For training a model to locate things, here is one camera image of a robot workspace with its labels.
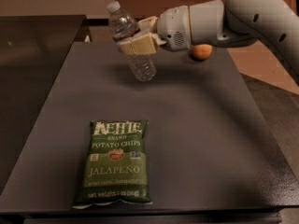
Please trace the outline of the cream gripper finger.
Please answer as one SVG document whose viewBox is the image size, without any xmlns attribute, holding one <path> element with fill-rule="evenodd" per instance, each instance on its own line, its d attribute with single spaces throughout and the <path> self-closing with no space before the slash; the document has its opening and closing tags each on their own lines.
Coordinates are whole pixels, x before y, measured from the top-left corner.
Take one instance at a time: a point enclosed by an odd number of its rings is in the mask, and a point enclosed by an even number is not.
<svg viewBox="0 0 299 224">
<path fill-rule="evenodd" d="M 138 22 L 141 30 L 146 30 L 150 32 L 156 31 L 156 21 L 158 18 L 156 16 L 150 16 L 145 19 L 142 19 Z"/>
<path fill-rule="evenodd" d="M 126 55 L 151 55 L 157 52 L 158 48 L 165 44 L 157 34 L 145 33 L 135 35 L 118 43 L 123 54 Z"/>
</svg>

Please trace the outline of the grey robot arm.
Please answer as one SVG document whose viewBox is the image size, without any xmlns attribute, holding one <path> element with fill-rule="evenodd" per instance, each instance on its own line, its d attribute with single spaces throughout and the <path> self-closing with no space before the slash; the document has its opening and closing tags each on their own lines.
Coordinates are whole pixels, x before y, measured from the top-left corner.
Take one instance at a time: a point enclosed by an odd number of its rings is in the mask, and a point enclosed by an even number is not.
<svg viewBox="0 0 299 224">
<path fill-rule="evenodd" d="M 261 41 L 293 80 L 299 77 L 299 17 L 284 0 L 214 0 L 169 8 L 139 22 L 141 31 L 118 43 L 127 55 L 149 55 L 208 44 L 239 48 Z"/>
</svg>

